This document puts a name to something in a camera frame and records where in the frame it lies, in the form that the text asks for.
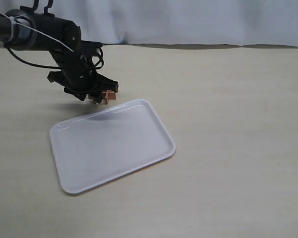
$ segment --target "white cable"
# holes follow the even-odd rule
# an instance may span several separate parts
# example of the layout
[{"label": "white cable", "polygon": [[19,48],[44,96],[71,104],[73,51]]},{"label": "white cable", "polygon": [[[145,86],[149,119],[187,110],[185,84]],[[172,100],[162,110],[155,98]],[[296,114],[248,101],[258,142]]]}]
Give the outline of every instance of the white cable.
[{"label": "white cable", "polygon": [[30,30],[32,30],[32,31],[36,31],[36,32],[39,33],[39,34],[41,34],[41,35],[43,35],[43,36],[46,36],[46,37],[48,37],[48,38],[50,38],[50,39],[52,39],[52,40],[54,40],[54,41],[60,43],[61,45],[63,45],[63,46],[66,47],[67,49],[69,49],[71,52],[74,52],[70,47],[68,47],[67,45],[65,45],[62,41],[59,41],[59,40],[53,38],[52,36],[49,36],[49,35],[47,35],[47,34],[41,32],[41,31],[39,31],[39,30],[37,30],[37,29],[34,29],[34,28],[32,28],[32,27],[29,27],[29,26],[27,26],[27,25],[24,25],[24,24],[22,24],[22,23],[19,23],[19,22],[15,21],[15,18],[14,18],[13,16],[10,16],[10,17],[9,17],[9,16],[7,16],[7,15],[5,15],[5,14],[3,14],[3,13],[1,13],[1,14],[2,14],[4,17],[8,18],[8,19],[11,21],[12,29],[13,29],[13,26],[14,26],[15,24],[16,24],[16,25],[23,26],[23,27],[26,27],[26,28],[28,28],[28,29],[30,29]]}]

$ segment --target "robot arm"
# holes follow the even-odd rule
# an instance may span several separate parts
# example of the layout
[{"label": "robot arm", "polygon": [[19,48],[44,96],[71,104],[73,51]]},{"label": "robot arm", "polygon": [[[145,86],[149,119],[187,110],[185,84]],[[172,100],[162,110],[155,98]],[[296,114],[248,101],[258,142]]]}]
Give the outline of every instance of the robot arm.
[{"label": "robot arm", "polygon": [[[118,91],[118,82],[106,78],[96,70],[100,69],[102,44],[81,40],[81,31],[74,22],[57,18],[48,12],[53,0],[44,8],[44,13],[35,13],[39,0],[32,8],[21,6],[0,14],[0,42],[18,60],[31,66],[59,69],[50,72],[48,79],[64,87],[64,91],[81,101],[87,95],[101,103],[105,90]],[[58,67],[49,67],[25,62],[11,50],[49,51]],[[94,64],[93,57],[99,61]]]}]

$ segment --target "white backdrop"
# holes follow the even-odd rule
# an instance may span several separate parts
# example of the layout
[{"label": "white backdrop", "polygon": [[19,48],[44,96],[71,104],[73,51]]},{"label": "white backdrop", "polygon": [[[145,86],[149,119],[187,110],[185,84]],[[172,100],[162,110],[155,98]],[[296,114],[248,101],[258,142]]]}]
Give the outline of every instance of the white backdrop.
[{"label": "white backdrop", "polygon": [[[0,11],[20,4],[33,1],[0,0]],[[54,0],[52,12],[108,44],[298,46],[298,0]]]}]

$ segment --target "tabletop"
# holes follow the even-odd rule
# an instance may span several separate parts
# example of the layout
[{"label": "tabletop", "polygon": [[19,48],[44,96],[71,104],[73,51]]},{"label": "tabletop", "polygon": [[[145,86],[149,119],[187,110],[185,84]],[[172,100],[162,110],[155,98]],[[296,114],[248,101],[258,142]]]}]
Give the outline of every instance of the tabletop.
[{"label": "tabletop", "polygon": [[49,130],[108,106],[0,49],[0,238],[298,238],[298,48],[105,46],[104,57],[100,73],[120,83],[108,106],[149,100],[175,155],[65,194]]}]

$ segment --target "plastic tray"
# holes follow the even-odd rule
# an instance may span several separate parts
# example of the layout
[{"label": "plastic tray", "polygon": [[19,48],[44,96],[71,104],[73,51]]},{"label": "plastic tray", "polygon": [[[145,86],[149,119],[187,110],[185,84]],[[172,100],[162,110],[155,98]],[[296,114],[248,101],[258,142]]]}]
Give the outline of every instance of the plastic tray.
[{"label": "plastic tray", "polygon": [[60,122],[50,131],[62,189],[78,194],[172,156],[175,143],[146,100]]}]

